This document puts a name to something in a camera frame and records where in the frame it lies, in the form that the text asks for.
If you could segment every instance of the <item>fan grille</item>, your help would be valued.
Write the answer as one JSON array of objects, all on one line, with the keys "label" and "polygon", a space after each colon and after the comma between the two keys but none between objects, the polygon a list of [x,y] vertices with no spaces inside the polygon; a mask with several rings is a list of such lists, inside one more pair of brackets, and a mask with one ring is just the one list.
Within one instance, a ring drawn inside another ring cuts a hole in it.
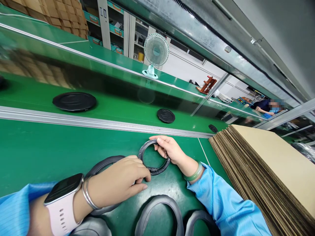
[{"label": "fan grille", "polygon": [[150,34],[144,42],[144,55],[154,66],[163,65],[167,59],[170,50],[166,39],[158,34]]}]

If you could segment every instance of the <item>white cabinet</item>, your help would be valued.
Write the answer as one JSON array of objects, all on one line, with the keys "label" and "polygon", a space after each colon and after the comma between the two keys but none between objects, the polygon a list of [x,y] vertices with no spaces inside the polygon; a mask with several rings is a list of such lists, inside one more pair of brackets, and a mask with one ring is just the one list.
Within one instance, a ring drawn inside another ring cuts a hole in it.
[{"label": "white cabinet", "polygon": [[130,14],[110,1],[83,0],[89,41],[129,56]]},{"label": "white cabinet", "polygon": [[89,41],[109,50],[150,65],[144,54],[144,41],[156,30],[124,11],[120,6],[104,0],[81,0],[89,26]]},{"label": "white cabinet", "polygon": [[139,53],[144,54],[144,41],[150,34],[155,32],[156,30],[154,28],[131,15],[129,57],[146,65],[150,65],[146,57],[144,57],[142,61],[139,60]]}]

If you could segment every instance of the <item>black watch face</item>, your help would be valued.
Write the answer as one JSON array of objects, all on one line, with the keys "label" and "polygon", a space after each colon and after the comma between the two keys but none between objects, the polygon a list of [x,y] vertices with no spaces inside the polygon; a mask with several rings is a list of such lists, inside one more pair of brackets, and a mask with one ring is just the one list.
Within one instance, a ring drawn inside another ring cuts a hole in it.
[{"label": "black watch face", "polygon": [[79,185],[83,178],[83,174],[76,174],[64,180],[58,182],[53,189],[50,191],[48,196],[46,197],[44,203],[50,203],[72,191],[74,191]]}]

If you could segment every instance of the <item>yellow container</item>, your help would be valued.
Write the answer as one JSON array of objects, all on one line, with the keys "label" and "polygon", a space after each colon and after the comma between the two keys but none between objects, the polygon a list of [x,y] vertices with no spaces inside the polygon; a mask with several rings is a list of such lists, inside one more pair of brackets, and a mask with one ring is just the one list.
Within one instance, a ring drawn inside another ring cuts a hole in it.
[{"label": "yellow container", "polygon": [[144,54],[142,52],[138,53],[138,60],[143,61],[144,60]]}]

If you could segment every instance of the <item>white watch strap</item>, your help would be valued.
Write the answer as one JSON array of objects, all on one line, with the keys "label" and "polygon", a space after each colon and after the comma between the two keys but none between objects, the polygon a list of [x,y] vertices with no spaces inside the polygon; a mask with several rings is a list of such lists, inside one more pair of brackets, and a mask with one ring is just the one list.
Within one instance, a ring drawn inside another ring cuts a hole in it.
[{"label": "white watch strap", "polygon": [[73,197],[75,192],[46,207],[49,210],[50,225],[54,236],[64,236],[78,227],[73,214]]}]

